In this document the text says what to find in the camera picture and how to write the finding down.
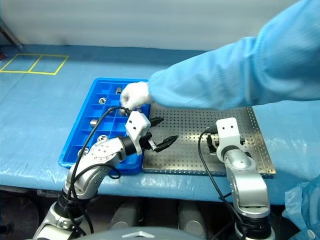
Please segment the blue plastic tray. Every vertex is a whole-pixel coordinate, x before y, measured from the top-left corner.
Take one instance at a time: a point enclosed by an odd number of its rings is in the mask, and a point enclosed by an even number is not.
[[[123,90],[127,84],[140,81],[145,82],[147,80],[102,77],[94,80],[58,160],[62,167],[71,168],[76,162],[78,151],[83,147],[85,140],[93,129],[90,126],[90,121],[99,119],[109,108],[120,105],[120,94],[116,94],[116,88],[120,87]],[[103,97],[106,98],[106,103],[100,104],[99,99]],[[149,117],[150,105],[143,105],[141,112]],[[95,144],[100,135],[107,135],[109,139],[125,136],[127,119],[127,116],[119,114],[118,109],[107,115],[100,123],[87,147],[90,148]],[[139,173],[142,161],[143,155],[133,154],[121,162],[117,168],[120,172],[126,174]]]

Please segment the white wall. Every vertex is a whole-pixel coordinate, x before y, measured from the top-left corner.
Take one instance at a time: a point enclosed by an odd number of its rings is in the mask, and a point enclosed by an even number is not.
[[[210,50],[256,35],[296,0],[1,0],[23,44]]]

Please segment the blue protective gown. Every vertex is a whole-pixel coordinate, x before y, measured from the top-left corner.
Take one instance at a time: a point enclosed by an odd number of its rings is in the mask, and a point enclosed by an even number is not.
[[[166,107],[229,109],[320,99],[320,0],[302,0],[257,37],[154,73],[153,99]]]

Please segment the hand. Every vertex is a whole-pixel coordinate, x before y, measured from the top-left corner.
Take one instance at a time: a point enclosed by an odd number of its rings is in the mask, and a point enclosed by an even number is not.
[[[150,94],[148,83],[144,81],[129,83],[121,93],[121,105],[130,110],[135,109],[143,104],[153,102]]]

